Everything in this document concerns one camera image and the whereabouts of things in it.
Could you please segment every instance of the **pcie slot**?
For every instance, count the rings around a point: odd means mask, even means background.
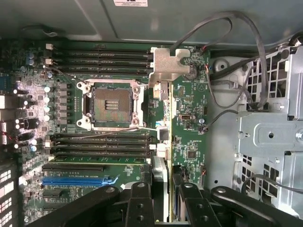
[[[42,210],[43,211],[54,211],[56,209],[63,207],[64,205],[65,205],[64,203],[46,203],[43,205]]]
[[[68,150],[62,151],[58,150],[55,153],[55,156],[94,156],[94,157],[137,157],[137,158],[146,158],[146,152],[143,153],[129,153],[129,152],[104,152],[104,151],[76,151]]]
[[[45,176],[42,179],[42,185],[58,185],[58,186],[96,186],[102,187],[116,183],[119,176],[114,179],[108,177],[90,178],[90,177],[55,177]]]
[[[67,140],[67,139],[57,139],[55,140],[56,144],[66,145],[66,144],[107,144],[107,145],[134,145],[142,146],[147,144],[145,141],[126,141],[126,140]]]
[[[146,60],[144,61],[137,61],[134,59],[126,59],[126,60],[120,60],[120,59],[102,59],[102,58],[83,58],[83,57],[74,57],[74,58],[54,58],[54,62],[60,65],[65,64],[98,64],[98,65],[116,65],[116,66],[137,66],[137,67],[149,67],[150,63]]]
[[[54,164],[48,163],[42,166],[42,171],[97,171],[103,172],[104,166],[91,164]]]

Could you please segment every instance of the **sticker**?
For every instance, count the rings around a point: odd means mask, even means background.
[[[114,0],[115,6],[147,7],[147,0]]]

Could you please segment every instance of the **black pcie slot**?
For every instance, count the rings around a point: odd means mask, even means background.
[[[103,59],[103,58],[85,58],[85,57],[74,57],[74,58],[53,58],[57,64],[98,64],[98,65],[117,65],[117,66],[145,66],[149,67],[150,63],[146,60],[137,61],[134,59]]]
[[[42,166],[43,171],[97,171],[103,172],[104,166],[90,164],[55,164],[48,163]]]
[[[91,144],[91,145],[97,145],[97,144],[107,144],[107,145],[117,145],[117,146],[122,146],[122,145],[133,145],[133,146],[142,146],[145,145],[146,142],[141,142],[141,141],[131,141],[131,140],[65,140],[65,139],[60,139],[55,141],[56,144],[58,145],[66,145],[66,144]]]
[[[109,64],[59,64],[57,65],[59,69],[96,69],[96,70],[136,70],[142,71],[146,70],[146,66],[134,66],[134,65],[109,65]]]
[[[111,145],[106,145],[106,146],[77,146],[77,145],[72,145],[69,144],[67,146],[56,146],[56,150],[82,150],[87,151],[87,152],[94,152],[94,151],[113,151],[113,152],[144,152],[147,151],[149,148],[146,146],[111,146]]]
[[[58,56],[87,56],[87,57],[102,57],[102,58],[123,58],[123,59],[147,59],[148,54],[145,51],[114,51],[114,50],[61,50],[54,52]]]
[[[83,152],[83,151],[58,151],[54,153],[55,156],[94,156],[94,157],[138,157],[146,158],[146,153],[129,153],[129,152]]]
[[[146,72],[110,72],[110,71],[99,71],[99,70],[62,70],[67,74],[93,74],[93,75],[102,75],[102,76],[110,76],[110,75],[121,75],[121,76],[147,76]]]
[[[54,134],[56,139],[70,139],[70,138],[76,138],[76,137],[87,137],[87,136],[94,136],[97,134]],[[115,139],[115,140],[119,140],[119,139],[135,139],[135,140],[142,140],[142,141],[151,141],[152,140],[152,136],[141,136],[141,135],[107,135],[107,136],[102,136],[102,134],[100,134],[100,137],[92,137],[92,138],[83,138],[82,140],[111,140],[111,139]]]

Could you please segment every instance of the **ram slot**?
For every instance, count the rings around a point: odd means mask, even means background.
[[[42,166],[42,171],[92,171],[102,173],[104,166],[102,165],[92,165],[92,164],[56,164],[47,163]]]
[[[150,63],[146,60],[138,61],[134,59],[103,59],[103,58],[83,58],[83,57],[67,57],[67,58],[54,58],[54,62],[59,65],[67,65],[67,64],[97,64],[103,66],[132,66],[132,67],[150,67]]]
[[[61,49],[54,52],[54,56],[79,56],[79,57],[102,57],[119,59],[147,59],[146,51],[127,51],[127,50],[73,50]]]

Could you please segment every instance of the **cable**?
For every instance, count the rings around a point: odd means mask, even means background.
[[[59,69],[57,69],[57,68],[55,68],[55,67],[47,67],[47,66],[44,65],[43,68],[44,68],[44,69],[49,69],[49,70],[54,70],[54,71],[56,71],[56,72],[59,72],[59,73],[60,73],[61,75],[63,75],[63,76],[69,77],[69,78],[74,79],[74,80],[78,80],[78,81],[80,81],[80,82],[86,84],[86,82],[85,82],[84,80],[79,79],[79,78],[76,78],[76,77],[73,77],[73,76],[71,76],[71,75],[68,75],[68,74],[62,72],[61,70],[59,70]]]
[[[231,80],[214,80],[211,81],[211,85],[212,86],[217,86],[217,85],[225,85],[228,84],[230,87],[234,87],[235,82],[231,81]],[[238,89],[242,89],[242,85],[238,84]],[[251,97],[251,93],[245,88],[244,92],[243,92],[247,98],[247,102],[250,104],[252,103],[252,97]]]
[[[221,113],[219,113],[210,123],[208,123],[206,126],[204,126],[202,128],[202,131],[206,131],[208,130],[209,126],[211,126],[213,123],[215,123],[222,115],[226,114],[226,113],[234,113],[234,114],[238,114],[238,111],[235,110],[224,110]]]
[[[219,12],[215,13],[210,17],[207,17],[204,19],[202,22],[197,24],[191,31],[189,31],[187,34],[185,34],[182,38],[177,40],[171,47],[170,51],[174,51],[180,44],[182,44],[185,40],[187,40],[193,33],[195,33],[199,28],[203,27],[204,25],[208,24],[211,21],[223,19],[223,18],[238,18],[243,20],[251,29],[251,31],[254,34],[256,43],[257,43],[257,48],[260,56],[260,65],[262,68],[261,72],[261,78],[262,78],[262,89],[260,93],[260,102],[258,103],[258,108],[261,108],[262,106],[265,105],[267,102],[267,97],[268,97],[268,77],[267,77],[267,68],[266,68],[266,53],[265,53],[265,48],[264,44],[262,41],[262,37],[256,27],[256,25],[253,23],[253,21],[246,16],[245,14],[238,12],[238,11],[225,11],[225,12]]]
[[[211,94],[211,96],[212,96],[212,98],[213,98],[213,100],[214,100],[214,103],[215,103],[219,108],[221,108],[221,109],[228,109],[228,108],[234,106],[234,105],[237,103],[237,101],[239,100],[239,98],[240,98],[241,95],[243,94],[244,90],[246,89],[246,85],[247,85],[248,80],[249,80],[249,77],[250,77],[250,75],[251,75],[251,71],[253,70],[253,67],[251,67],[251,68],[249,69],[248,74],[247,74],[247,77],[246,77],[246,79],[245,79],[245,81],[244,81],[244,83],[243,83],[243,86],[242,86],[242,88],[241,88],[241,90],[240,90],[238,96],[236,97],[235,101],[232,102],[230,105],[223,106],[223,105],[218,104],[218,102],[217,102],[217,100],[216,100],[216,97],[214,96],[214,92],[213,92],[213,89],[212,89],[212,86],[211,86],[211,82],[210,82],[210,78],[209,78],[209,71],[208,71],[207,65],[205,65],[205,68],[206,68],[206,76],[207,76],[207,82],[208,82],[209,92],[210,92],[210,94]]]
[[[202,48],[201,54],[203,54],[206,51],[207,47],[221,42],[232,31],[232,21],[229,18],[223,18],[223,20],[226,20],[229,23],[229,25],[230,25],[229,30],[221,38],[204,45],[204,47]]]
[[[270,179],[269,177],[267,176],[264,176],[262,174],[254,174],[254,175],[251,175],[249,178],[246,179],[246,181],[243,182],[243,185],[242,185],[242,188],[241,188],[241,193],[246,195],[246,185],[248,184],[248,182],[252,179],[252,178],[260,178],[262,180],[266,180],[268,182],[270,182],[271,184],[275,185],[275,186],[279,186],[281,188],[284,188],[284,189],[287,189],[287,190],[290,190],[292,192],[296,192],[296,193],[299,193],[299,194],[303,194],[303,189],[297,189],[297,188],[291,188],[291,187],[287,187],[287,186],[284,186],[272,179]]]

